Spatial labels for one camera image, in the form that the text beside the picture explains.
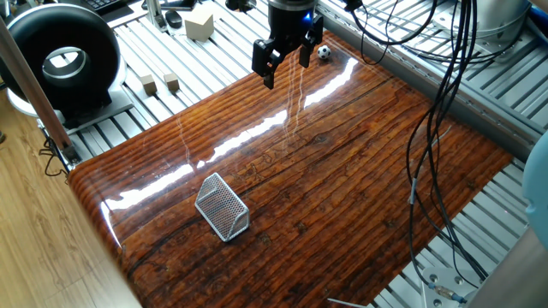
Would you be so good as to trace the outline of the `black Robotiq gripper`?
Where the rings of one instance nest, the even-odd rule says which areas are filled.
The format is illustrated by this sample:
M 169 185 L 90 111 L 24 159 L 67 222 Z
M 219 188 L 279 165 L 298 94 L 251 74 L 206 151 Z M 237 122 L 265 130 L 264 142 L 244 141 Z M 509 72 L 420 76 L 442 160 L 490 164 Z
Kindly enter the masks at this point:
M 269 7 L 268 13 L 271 34 L 269 39 L 254 41 L 252 70 L 272 90 L 275 72 L 284 59 L 281 54 L 289 54 L 301 46 L 299 64 L 309 67 L 315 46 L 323 40 L 324 18 L 313 17 L 313 8 L 289 11 Z

